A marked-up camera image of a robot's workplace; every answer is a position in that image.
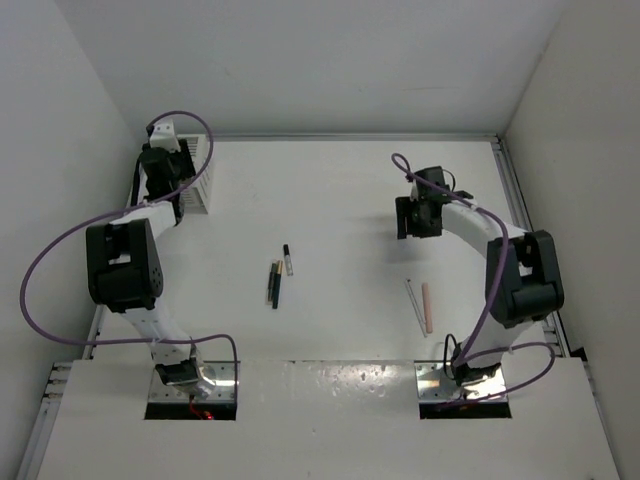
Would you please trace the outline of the pink makeup stick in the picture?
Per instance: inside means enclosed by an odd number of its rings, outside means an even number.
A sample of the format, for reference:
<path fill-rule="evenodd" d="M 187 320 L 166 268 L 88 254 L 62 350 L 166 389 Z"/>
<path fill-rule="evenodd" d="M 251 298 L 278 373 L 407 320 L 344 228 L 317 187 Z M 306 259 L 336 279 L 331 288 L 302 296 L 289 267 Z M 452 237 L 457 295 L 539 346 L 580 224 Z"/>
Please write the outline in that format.
<path fill-rule="evenodd" d="M 422 292 L 422 301 L 423 301 L 425 332 L 427 335 L 430 335 L 433 333 L 433 318 L 432 318 L 432 310 L 431 310 L 430 290 L 429 290 L 429 285 L 427 283 L 423 283 L 421 285 L 421 292 Z"/>

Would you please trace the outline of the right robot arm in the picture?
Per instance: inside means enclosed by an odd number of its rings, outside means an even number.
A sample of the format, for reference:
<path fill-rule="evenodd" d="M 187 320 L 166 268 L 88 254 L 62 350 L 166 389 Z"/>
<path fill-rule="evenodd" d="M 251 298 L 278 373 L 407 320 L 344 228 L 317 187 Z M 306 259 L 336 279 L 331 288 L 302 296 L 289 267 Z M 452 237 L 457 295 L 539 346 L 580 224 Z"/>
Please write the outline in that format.
<path fill-rule="evenodd" d="M 446 369 L 462 386 L 493 375 L 526 329 L 564 305 L 554 239 L 545 230 L 508 224 L 476 205 L 468 192 L 452 190 L 439 166 L 410 172 L 407 179 L 411 193 L 395 199 L 397 238 L 447 232 L 485 260 L 485 306 Z"/>

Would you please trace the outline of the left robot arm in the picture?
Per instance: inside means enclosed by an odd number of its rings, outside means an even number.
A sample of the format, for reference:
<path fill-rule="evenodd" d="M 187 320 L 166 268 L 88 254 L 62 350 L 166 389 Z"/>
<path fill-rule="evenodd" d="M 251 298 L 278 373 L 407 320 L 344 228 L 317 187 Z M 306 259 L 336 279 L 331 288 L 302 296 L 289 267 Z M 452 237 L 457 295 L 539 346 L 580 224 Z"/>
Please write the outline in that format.
<path fill-rule="evenodd" d="M 91 298 L 148 339 L 162 383 L 185 392 L 193 392 L 202 380 L 201 363 L 191 338 L 162 300 L 164 276 L 156 240 L 184 217 L 180 195 L 163 197 L 195 174 L 185 139 L 144 144 L 129 198 L 133 210 L 85 233 Z"/>

